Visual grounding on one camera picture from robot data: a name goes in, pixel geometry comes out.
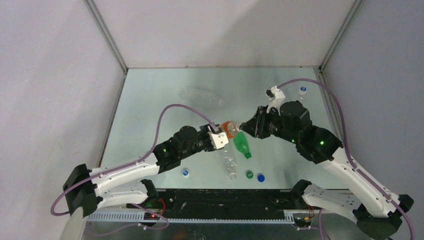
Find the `orange label bottle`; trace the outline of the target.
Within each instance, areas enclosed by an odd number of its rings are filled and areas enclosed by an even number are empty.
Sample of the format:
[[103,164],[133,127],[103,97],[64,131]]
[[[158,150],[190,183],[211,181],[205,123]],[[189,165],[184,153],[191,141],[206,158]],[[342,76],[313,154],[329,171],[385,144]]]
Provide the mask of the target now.
[[226,121],[220,127],[229,139],[235,138],[240,132],[239,123],[235,121]]

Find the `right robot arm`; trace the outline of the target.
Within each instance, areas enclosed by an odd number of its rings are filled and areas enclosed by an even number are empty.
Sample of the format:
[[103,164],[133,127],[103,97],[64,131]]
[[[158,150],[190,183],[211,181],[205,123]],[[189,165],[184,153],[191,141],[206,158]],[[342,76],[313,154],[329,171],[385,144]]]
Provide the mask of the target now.
[[301,179],[291,189],[290,201],[295,208],[309,205],[336,213],[374,240],[390,239],[407,220],[414,200],[388,190],[369,176],[332,132],[313,124],[309,110],[299,101],[283,103],[279,108],[259,106],[239,128],[257,139],[275,136],[293,143],[302,157],[333,174],[351,192],[332,192]]

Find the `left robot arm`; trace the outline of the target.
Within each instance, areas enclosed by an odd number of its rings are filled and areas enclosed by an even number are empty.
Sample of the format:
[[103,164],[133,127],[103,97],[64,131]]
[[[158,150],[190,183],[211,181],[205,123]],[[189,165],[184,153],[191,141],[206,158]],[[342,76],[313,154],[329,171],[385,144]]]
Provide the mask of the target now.
[[139,159],[110,167],[89,169],[76,166],[63,185],[68,213],[82,209],[83,217],[96,210],[121,204],[153,208],[158,202],[156,188],[149,176],[180,166],[181,161],[200,152],[221,150],[228,144],[227,134],[219,127],[183,126],[168,140],[153,147]]

